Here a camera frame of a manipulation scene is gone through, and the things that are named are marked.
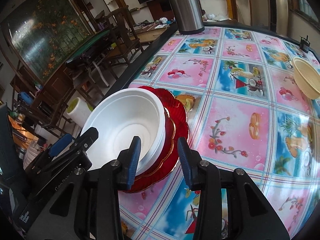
patterned tablecloth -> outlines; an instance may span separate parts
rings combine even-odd
[[[188,95],[190,147],[219,168],[243,167],[291,237],[320,198],[320,101],[309,100],[297,87],[290,64],[295,56],[320,72],[313,53],[306,55],[287,41],[207,27],[196,35],[175,33],[129,86]],[[188,190],[179,163],[143,192],[120,192],[126,234],[133,240],[191,240],[196,193]],[[222,195],[227,221],[226,193]]]

white bucket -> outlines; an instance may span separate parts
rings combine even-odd
[[[84,102],[81,98],[75,98],[71,101],[67,114],[80,127],[83,127],[89,115],[92,112],[92,107]]]

chair back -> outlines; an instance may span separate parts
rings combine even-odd
[[[130,12],[128,10],[128,6],[118,8],[110,12],[107,16],[105,16],[109,30],[111,31],[111,35],[114,36],[113,38],[115,39],[115,43],[117,44],[117,46],[119,46],[119,41],[115,35],[114,29],[112,28],[112,24],[109,20],[111,17],[114,18],[116,21],[118,37],[121,38],[123,43],[129,48],[132,45],[132,41],[130,40],[128,33],[131,31],[135,39],[138,39],[138,37],[133,29],[133,24],[130,21]]]

green table top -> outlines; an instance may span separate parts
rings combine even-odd
[[[99,40],[101,37],[105,36],[109,32],[110,30],[101,31],[89,38],[89,40],[87,40],[80,48],[78,48],[73,54],[70,55],[68,60],[80,56],[83,52],[90,48],[97,40]]]

yellow colander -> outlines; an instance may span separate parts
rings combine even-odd
[[[294,57],[293,77],[297,86],[310,99],[320,96],[320,75],[306,60]]]

